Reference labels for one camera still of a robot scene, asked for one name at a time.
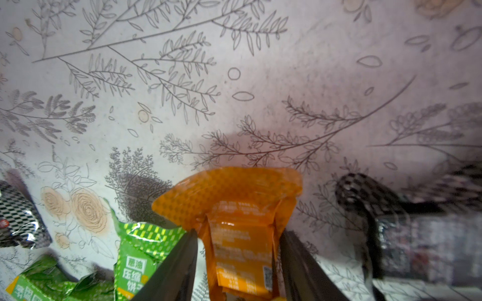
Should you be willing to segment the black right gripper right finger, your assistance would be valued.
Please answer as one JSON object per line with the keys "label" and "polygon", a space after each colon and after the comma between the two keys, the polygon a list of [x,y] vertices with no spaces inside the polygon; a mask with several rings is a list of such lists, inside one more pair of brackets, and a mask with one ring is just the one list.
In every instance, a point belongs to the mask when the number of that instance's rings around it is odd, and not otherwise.
{"label": "black right gripper right finger", "polygon": [[280,247],[287,300],[347,300],[293,231],[283,232]]}

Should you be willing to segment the orange cookie packet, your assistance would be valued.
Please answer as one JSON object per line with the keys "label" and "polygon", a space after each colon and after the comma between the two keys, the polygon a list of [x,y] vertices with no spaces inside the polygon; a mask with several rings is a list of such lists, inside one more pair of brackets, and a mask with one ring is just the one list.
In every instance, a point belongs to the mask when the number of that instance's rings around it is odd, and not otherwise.
{"label": "orange cookie packet", "polygon": [[291,168],[224,167],[186,178],[152,209],[197,232],[212,300],[276,300],[279,241],[302,191],[303,177]]}

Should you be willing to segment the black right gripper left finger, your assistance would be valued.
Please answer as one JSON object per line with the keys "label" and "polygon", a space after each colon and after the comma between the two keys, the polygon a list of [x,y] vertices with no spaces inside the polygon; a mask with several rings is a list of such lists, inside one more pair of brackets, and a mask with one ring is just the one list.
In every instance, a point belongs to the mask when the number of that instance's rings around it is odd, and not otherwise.
{"label": "black right gripper left finger", "polygon": [[198,236],[185,233],[147,284],[133,297],[138,301],[187,301],[192,298]]}

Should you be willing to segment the black checkered cookie packet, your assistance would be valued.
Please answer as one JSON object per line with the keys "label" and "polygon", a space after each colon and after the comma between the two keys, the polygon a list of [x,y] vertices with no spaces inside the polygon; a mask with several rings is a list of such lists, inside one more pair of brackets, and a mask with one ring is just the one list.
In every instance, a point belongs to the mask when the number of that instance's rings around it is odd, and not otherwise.
{"label": "black checkered cookie packet", "polygon": [[34,203],[1,181],[1,247],[49,247],[51,236]]}
{"label": "black checkered cookie packet", "polygon": [[364,222],[371,279],[481,287],[481,164],[405,193],[361,173],[336,184],[338,204]]}

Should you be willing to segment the green cookie packet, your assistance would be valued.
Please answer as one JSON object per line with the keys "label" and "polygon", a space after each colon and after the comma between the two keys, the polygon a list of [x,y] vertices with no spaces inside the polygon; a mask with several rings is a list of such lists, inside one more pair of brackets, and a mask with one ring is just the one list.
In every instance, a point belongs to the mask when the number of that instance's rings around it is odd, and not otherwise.
{"label": "green cookie packet", "polygon": [[114,282],[92,273],[74,282],[49,255],[40,257],[11,282],[6,292],[14,300],[115,300]]}
{"label": "green cookie packet", "polygon": [[147,222],[124,223],[111,211],[119,237],[114,264],[114,299],[131,300],[154,275],[186,231]]}

